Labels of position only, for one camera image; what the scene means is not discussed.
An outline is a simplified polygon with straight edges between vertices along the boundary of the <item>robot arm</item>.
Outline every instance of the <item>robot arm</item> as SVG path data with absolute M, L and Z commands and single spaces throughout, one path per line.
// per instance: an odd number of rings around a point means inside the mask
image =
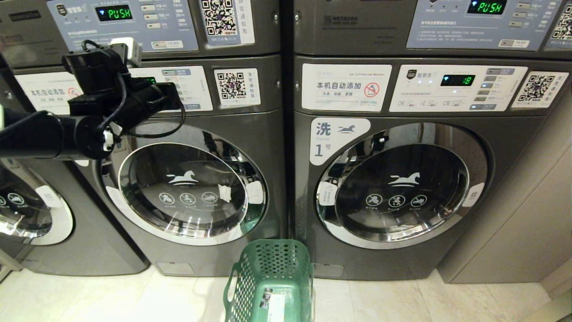
M 0 158 L 103 159 L 121 136 L 159 111 L 181 109 L 181 122 L 168 133 L 146 137 L 170 135 L 183 125 L 185 109 L 174 84 L 131 77 L 125 44 L 101 46 L 88 40 L 83 48 L 62 58 L 84 92 L 68 101 L 70 116 L 0 107 Z M 114 133 L 111 123 L 121 132 Z

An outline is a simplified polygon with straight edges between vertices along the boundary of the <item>qr code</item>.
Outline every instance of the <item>qr code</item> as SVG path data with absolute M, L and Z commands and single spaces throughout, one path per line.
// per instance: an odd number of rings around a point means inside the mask
M 552 39 L 572 40 L 572 5 L 566 5 L 566 9 L 560 15 Z
M 247 87 L 244 82 L 243 73 L 219 73 L 220 96 L 227 99 L 244 99 L 247 96 Z
M 540 101 L 545 93 L 550 89 L 554 76 L 531 75 L 521 90 L 519 101 Z
M 209 36 L 236 36 L 235 8 L 233 0 L 201 0 L 206 33 Z

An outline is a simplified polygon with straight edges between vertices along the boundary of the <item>washer door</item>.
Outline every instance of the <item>washer door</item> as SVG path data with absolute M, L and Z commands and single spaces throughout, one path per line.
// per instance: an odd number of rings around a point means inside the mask
M 0 234 L 23 244 L 52 245 L 73 231 L 66 202 L 13 159 L 0 162 Z
M 185 245 L 219 245 L 242 237 L 259 223 L 266 208 L 266 185 L 238 149 L 210 133 L 199 133 L 200 140 L 179 135 L 193 145 L 153 143 L 134 150 L 119 170 L 118 190 L 107 190 L 126 217 L 155 236 Z
M 368 136 L 322 175 L 318 214 L 340 240 L 369 249 L 421 243 L 457 223 L 480 197 L 486 154 L 462 129 L 416 123 Z

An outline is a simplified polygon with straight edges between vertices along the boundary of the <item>tile floor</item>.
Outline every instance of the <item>tile floor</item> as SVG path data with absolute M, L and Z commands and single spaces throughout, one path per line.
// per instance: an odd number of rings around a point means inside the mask
M 226 278 L 64 277 L 12 272 L 0 284 L 0 321 L 224 321 Z M 314 282 L 315 322 L 518 321 L 550 301 L 537 283 L 446 285 L 425 280 Z

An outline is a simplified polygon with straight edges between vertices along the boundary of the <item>plastic basket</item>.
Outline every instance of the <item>plastic basket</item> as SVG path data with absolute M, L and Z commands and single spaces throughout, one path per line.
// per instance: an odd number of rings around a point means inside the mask
M 232 301 L 228 291 L 237 274 Z M 291 239 L 250 242 L 224 289 L 226 322 L 310 322 L 313 268 L 308 249 Z

